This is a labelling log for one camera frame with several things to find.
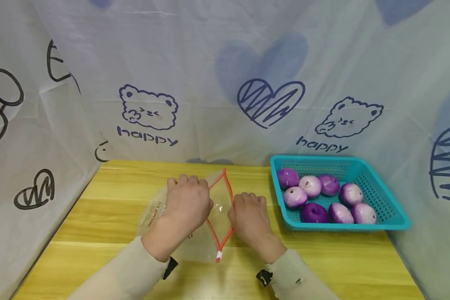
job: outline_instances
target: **sleeve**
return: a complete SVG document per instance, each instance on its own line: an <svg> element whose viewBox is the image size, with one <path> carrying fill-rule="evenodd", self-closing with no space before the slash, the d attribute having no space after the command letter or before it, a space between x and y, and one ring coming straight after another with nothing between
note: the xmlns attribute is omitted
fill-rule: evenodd
<svg viewBox="0 0 450 300"><path fill-rule="evenodd" d="M272 265L272 284L280 300L339 300L329 288L307 268L295 250L288 249Z"/></svg>
<svg viewBox="0 0 450 300"><path fill-rule="evenodd" d="M162 278L169 261L157 261L143 247L140 237L136 237L68 299L143 299Z"/></svg>

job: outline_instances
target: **blue plastic basket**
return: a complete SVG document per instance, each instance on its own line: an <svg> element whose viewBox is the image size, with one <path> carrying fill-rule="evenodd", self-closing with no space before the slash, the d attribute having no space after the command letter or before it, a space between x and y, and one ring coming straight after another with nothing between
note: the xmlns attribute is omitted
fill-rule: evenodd
<svg viewBox="0 0 450 300"><path fill-rule="evenodd" d="M275 155L270 159L273 186L278 204L282 211L285 226L293 231L377 231L377 230L407 230L410 219L403 211L399 202L383 183L378 174L363 159L355 157L321 157ZM363 192L363 202L367 203L377 213L377 223L367 224L337 224L337 223L302 223L300 212L286 208L283 193L277 178L277 171L290 168L297 171L300 177L305 175L319 176L330 174L340 182L355 183ZM338 194L335 196L320 195L308 200L316 202L328 210L334 202L340 202Z"/></svg>

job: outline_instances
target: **hand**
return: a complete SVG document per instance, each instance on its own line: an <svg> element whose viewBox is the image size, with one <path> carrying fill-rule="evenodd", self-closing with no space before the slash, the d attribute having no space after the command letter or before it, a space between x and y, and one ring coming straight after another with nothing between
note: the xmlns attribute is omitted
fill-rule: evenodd
<svg viewBox="0 0 450 300"><path fill-rule="evenodd" d="M196 176L181 174L167 182L165 211L152 229L142 236L145 249L165 262L178 246L207 219L213 208L208 183Z"/></svg>
<svg viewBox="0 0 450 300"><path fill-rule="evenodd" d="M245 192L235 195L228 218L238 237L265 263L274 263L286 252L280 238L272 233L265 197Z"/></svg>

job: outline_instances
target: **wood grain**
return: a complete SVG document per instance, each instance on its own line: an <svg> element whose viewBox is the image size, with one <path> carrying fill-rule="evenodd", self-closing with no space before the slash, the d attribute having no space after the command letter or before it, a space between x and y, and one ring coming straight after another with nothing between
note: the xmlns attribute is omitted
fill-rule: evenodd
<svg viewBox="0 0 450 300"><path fill-rule="evenodd" d="M79 201L22 283L14 299L64 299L133 238L147 201L182 173L206 177L224 166L110 161L96 173ZM270 168L226 166L234 193L267 198L272 230L296 249L308 267L342 300L423 299L382 231L290 232L276 205ZM146 299L275 299L255 275L257 256L235 235L218 265L180 262Z"/></svg>

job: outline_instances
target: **peeled onion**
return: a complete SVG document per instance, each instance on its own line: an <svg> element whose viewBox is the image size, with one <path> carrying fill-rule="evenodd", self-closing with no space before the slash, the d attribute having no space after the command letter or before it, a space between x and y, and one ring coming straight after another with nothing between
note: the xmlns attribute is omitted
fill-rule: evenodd
<svg viewBox="0 0 450 300"><path fill-rule="evenodd" d="M278 184L284 190L292 187L298 186L298 181L300 177L298 173L292 169L283 168L277 172Z"/></svg>
<svg viewBox="0 0 450 300"><path fill-rule="evenodd" d="M348 211L345 205L341 203L332 203L330 205L328 212L330 213L330 218L335 223L340 224L353 224L354 218L352 213Z"/></svg>
<svg viewBox="0 0 450 300"><path fill-rule="evenodd" d="M300 211L300 220L304 223L328 223L327 210L317 203L307 203Z"/></svg>
<svg viewBox="0 0 450 300"><path fill-rule="evenodd" d="M323 174L318 177L322 182L322 193L328 196L333 196L338 193L340 183L338 180L329 174Z"/></svg>
<svg viewBox="0 0 450 300"><path fill-rule="evenodd" d="M298 182L298 186L304 189L308 198L317 197L322 191L322 182L315 176L304 176Z"/></svg>
<svg viewBox="0 0 450 300"><path fill-rule="evenodd" d="M363 193L356 184L346 183L340 189L340 199L347 205L355 205L362 202Z"/></svg>
<svg viewBox="0 0 450 300"><path fill-rule="evenodd" d="M357 203L352 206L352 216L357 224L377 223L377 214L374 209L365 203Z"/></svg>
<svg viewBox="0 0 450 300"><path fill-rule="evenodd" d="M301 187L290 187L284 193L284 202L288 208L300 208L307 202L307 193Z"/></svg>

